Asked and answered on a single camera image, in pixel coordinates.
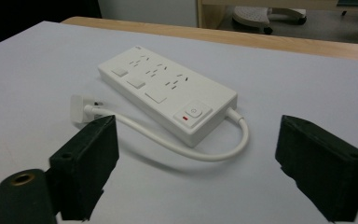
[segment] caster wheel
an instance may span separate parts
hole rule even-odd
[[[298,19],[298,25],[304,25],[304,23],[307,21],[307,17]]]
[[[271,27],[266,27],[266,28],[264,28],[264,34],[266,34],[266,35],[270,35],[270,34],[272,34],[272,29],[271,29]]]

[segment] table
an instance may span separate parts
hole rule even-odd
[[[199,27],[216,29],[225,15],[226,6],[281,7],[314,10],[358,11],[358,7],[337,7],[337,0],[198,0]]]
[[[274,49],[271,41],[281,45]],[[336,56],[311,47],[300,52],[301,43],[335,49]],[[230,161],[192,161],[118,123],[120,159],[90,224],[327,223],[281,171],[274,152],[283,114],[358,147],[358,45],[124,21],[41,22],[0,43],[0,181],[25,169],[47,170],[48,157],[84,127],[69,119],[72,94],[92,95],[180,144],[101,81],[98,64],[135,45],[237,91],[249,146]],[[225,120],[195,150],[229,150],[240,131]]]
[[[358,44],[84,17],[73,17],[62,23],[358,60]]]

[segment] floor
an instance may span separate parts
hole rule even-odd
[[[234,7],[228,7],[225,19],[218,29],[261,34],[263,30],[247,27],[232,20]],[[290,36],[358,44],[358,12],[307,10],[307,22],[298,25],[297,20],[284,15],[269,15],[272,35]]]

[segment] white wall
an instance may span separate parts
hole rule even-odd
[[[197,27],[196,0],[99,0],[103,18]]]

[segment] electrical outlet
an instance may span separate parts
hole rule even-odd
[[[229,107],[237,107],[235,91],[143,47],[98,70],[103,81],[190,147],[226,117]]]

